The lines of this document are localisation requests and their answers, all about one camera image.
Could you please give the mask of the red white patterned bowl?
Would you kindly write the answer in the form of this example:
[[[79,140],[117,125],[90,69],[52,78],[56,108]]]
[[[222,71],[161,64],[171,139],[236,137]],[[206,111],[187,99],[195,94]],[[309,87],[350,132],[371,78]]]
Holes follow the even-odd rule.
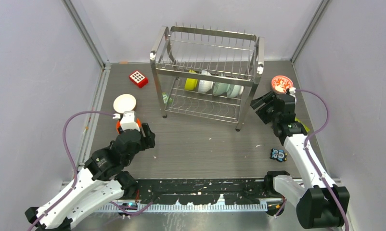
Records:
[[[286,91],[294,87],[293,81],[286,76],[275,76],[271,80],[271,88],[277,94],[286,94]]]

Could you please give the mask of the pale green bowl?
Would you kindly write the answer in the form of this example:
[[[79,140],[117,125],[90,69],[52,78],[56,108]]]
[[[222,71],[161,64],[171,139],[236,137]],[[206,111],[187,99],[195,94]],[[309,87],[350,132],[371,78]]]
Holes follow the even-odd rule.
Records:
[[[230,84],[226,91],[226,95],[228,98],[236,98],[237,96],[241,95],[243,91],[244,91],[244,86]]]
[[[213,95],[222,95],[228,91],[230,84],[222,82],[214,82]]]

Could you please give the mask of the steel two-tier dish rack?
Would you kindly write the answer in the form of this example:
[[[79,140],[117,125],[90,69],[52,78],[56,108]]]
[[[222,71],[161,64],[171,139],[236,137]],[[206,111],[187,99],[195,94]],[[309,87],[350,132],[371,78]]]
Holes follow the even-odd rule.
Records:
[[[251,33],[198,26],[163,26],[151,48],[152,70],[161,116],[179,113],[231,122],[240,131],[265,66],[265,39]],[[198,80],[185,90],[187,78]],[[199,80],[244,86],[236,98],[199,93]],[[165,105],[162,93],[173,99]]]

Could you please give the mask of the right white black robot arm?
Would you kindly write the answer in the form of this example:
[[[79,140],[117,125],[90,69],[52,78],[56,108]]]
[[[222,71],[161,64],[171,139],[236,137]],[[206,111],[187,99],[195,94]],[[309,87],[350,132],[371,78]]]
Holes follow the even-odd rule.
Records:
[[[251,107],[265,123],[272,123],[274,135],[291,155],[302,183],[286,171],[270,171],[265,176],[264,193],[284,197],[283,206],[296,208],[298,222],[304,229],[344,228],[350,230],[347,208],[350,199],[345,186],[338,186],[317,158],[309,134],[296,121],[296,97],[293,93],[273,91],[251,101]]]

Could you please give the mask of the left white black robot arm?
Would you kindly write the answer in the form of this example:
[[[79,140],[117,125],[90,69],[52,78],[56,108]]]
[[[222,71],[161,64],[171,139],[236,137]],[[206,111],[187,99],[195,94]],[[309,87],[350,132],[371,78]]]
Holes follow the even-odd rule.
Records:
[[[127,129],[110,145],[95,151],[69,185],[40,207],[30,207],[25,216],[38,231],[70,231],[99,207],[136,195],[137,182],[124,167],[140,151],[154,148],[155,134],[148,123],[141,130]]]

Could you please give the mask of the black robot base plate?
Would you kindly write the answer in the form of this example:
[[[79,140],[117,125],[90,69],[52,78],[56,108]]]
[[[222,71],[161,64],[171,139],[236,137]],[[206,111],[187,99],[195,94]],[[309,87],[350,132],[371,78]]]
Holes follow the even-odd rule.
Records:
[[[264,179],[144,179],[121,199],[154,204],[214,205],[224,200],[227,205],[254,205],[261,199],[282,201],[283,196],[273,192]]]

